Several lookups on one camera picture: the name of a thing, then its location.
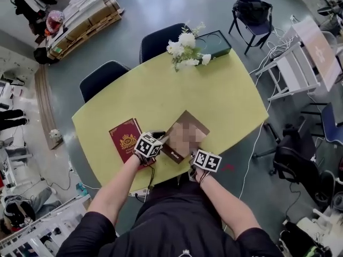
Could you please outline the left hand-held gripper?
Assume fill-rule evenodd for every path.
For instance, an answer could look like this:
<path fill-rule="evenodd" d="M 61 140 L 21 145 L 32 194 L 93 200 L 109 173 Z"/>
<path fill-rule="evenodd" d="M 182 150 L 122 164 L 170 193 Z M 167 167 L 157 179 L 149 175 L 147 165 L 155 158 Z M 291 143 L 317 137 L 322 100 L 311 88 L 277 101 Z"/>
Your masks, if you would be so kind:
<path fill-rule="evenodd" d="M 166 131 L 144 132 L 140 135 L 133 153 L 138 157 L 141 165 L 150 165 L 151 160 L 159 155 L 165 142 Z"/>

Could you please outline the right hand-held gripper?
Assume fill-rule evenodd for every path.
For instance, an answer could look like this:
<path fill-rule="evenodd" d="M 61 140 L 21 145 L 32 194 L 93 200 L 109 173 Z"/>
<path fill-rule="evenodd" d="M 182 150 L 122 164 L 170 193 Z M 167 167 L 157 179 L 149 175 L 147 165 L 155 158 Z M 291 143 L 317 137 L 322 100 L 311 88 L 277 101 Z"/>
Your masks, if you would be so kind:
<path fill-rule="evenodd" d="M 191 154 L 190 166 L 193 172 L 192 177 L 200 182 L 210 173 L 216 173 L 221 164 L 222 157 L 202 149 Z"/>

